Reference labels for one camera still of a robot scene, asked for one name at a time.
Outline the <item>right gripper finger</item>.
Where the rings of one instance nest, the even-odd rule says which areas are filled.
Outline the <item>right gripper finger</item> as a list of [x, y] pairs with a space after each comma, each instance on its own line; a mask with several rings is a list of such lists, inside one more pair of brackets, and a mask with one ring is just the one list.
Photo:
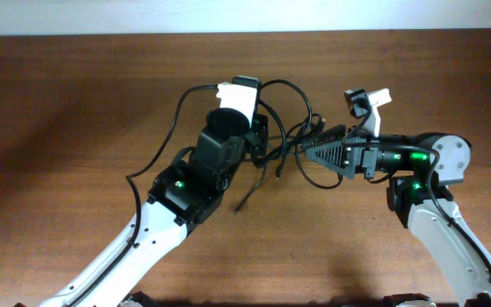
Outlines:
[[343, 147], [340, 142], [304, 143], [303, 150], [306, 159], [322, 165], [343, 177], [355, 177], [355, 150]]
[[304, 139], [301, 143], [302, 148], [312, 148], [325, 143], [340, 141], [347, 133], [345, 125], [336, 125], [330, 129], [324, 130], [315, 136]]

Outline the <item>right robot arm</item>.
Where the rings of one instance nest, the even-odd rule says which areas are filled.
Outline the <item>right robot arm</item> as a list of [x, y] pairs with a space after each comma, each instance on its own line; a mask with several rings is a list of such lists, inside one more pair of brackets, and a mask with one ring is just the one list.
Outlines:
[[340, 178], [378, 172], [388, 181], [387, 205], [436, 262], [462, 306], [491, 306], [491, 254], [465, 222], [449, 190], [463, 182], [471, 143], [462, 136], [426, 132], [383, 135], [379, 108], [387, 88], [346, 90], [350, 114], [360, 123], [338, 125], [303, 141], [306, 159]]

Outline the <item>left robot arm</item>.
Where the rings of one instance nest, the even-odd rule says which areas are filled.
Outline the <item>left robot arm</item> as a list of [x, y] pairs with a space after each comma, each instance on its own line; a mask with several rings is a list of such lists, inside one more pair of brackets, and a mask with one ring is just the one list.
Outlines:
[[261, 82], [237, 76], [213, 88], [220, 101], [197, 143], [180, 150], [153, 180], [127, 227], [44, 306], [117, 306], [167, 253], [221, 204], [240, 164], [259, 146]]

